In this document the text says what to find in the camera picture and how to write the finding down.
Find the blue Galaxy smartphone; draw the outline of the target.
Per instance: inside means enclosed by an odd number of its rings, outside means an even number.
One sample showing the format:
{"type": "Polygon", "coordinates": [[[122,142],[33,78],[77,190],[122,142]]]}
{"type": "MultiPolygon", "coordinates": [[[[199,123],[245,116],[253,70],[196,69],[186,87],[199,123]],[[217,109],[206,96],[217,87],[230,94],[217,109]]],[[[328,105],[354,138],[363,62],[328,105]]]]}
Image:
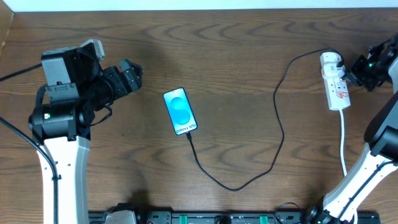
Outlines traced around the blue Galaxy smartphone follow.
{"type": "Polygon", "coordinates": [[[183,87],[164,93],[163,99],[176,135],[183,135],[198,128],[192,107],[183,87]]]}

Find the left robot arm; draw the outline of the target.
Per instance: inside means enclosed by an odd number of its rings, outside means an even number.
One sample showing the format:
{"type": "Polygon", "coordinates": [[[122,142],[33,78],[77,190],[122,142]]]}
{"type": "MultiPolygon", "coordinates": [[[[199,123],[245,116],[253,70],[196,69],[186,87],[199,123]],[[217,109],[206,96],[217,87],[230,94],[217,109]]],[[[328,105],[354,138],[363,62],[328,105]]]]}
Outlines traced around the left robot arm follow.
{"type": "Polygon", "coordinates": [[[86,168],[95,112],[110,110],[142,86],[139,64],[124,59],[102,68],[103,59],[95,39],[41,56],[47,83],[37,93],[29,126],[41,150],[44,223],[89,222],[86,168]]]}

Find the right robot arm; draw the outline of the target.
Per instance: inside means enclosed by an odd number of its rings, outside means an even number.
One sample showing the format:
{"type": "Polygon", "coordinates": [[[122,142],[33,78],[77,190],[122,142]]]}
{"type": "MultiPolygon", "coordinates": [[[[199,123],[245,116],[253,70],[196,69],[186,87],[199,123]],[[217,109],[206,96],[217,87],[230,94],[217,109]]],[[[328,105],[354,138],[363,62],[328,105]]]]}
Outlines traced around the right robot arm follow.
{"type": "MultiPolygon", "coordinates": [[[[325,84],[328,107],[341,113],[350,106],[347,85],[362,86],[367,91],[389,82],[397,90],[397,36],[369,48],[350,69],[335,52],[320,56],[321,75],[325,84]]],[[[344,178],[318,205],[313,206],[304,223],[356,223],[357,208],[375,186],[397,170],[397,94],[368,125],[364,149],[354,166],[343,171],[344,178]]]]}

